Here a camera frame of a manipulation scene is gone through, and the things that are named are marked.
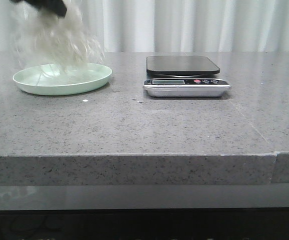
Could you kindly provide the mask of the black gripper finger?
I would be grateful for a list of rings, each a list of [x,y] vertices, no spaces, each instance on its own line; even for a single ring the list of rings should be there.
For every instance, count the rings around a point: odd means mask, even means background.
[[[65,17],[67,6],[63,0],[11,0],[13,4],[25,2],[37,10],[48,10],[58,17]]]

